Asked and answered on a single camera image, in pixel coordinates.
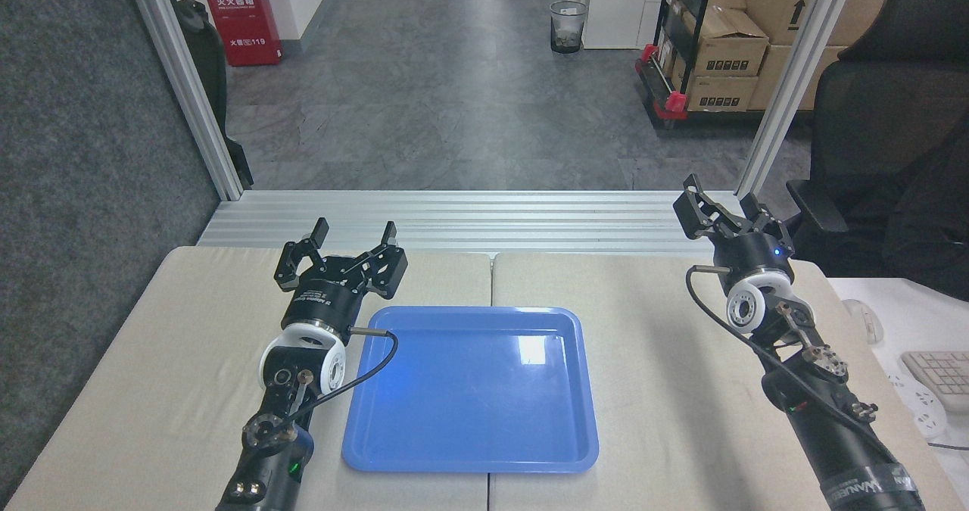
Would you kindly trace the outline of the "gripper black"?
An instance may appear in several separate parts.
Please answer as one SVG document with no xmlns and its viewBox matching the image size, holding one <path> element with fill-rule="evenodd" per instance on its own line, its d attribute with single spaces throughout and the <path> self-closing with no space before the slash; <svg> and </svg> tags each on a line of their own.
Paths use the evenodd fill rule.
<svg viewBox="0 0 969 511">
<path fill-rule="evenodd" d="M 795 273 L 789 256 L 795 252 L 795 245 L 784 221 L 753 192 L 740 199 L 740 206 L 752 224 L 751 234 L 740 235 L 740 218 L 709 197 L 696 174 L 688 174 L 683 192 L 674 202 L 674 212 L 686 238 L 713 239 L 714 265 L 729 270 L 719 276 L 723 289 L 731 289 L 738 281 L 760 272 L 784 273 L 793 282 Z"/>
<path fill-rule="evenodd" d="M 363 295 L 368 291 L 390 300 L 397 293 L 408 262 L 397 244 L 397 225 L 388 221 L 380 245 L 354 258 L 322 258 L 319 249 L 329 232 L 325 218 L 301 241 L 288 241 L 274 279 L 282 291 L 294 291 L 282 318 L 282 328 L 294 322 L 318 322 L 335 332 L 349 332 L 356 324 Z M 311 266 L 298 274 L 302 259 Z"/>
</svg>

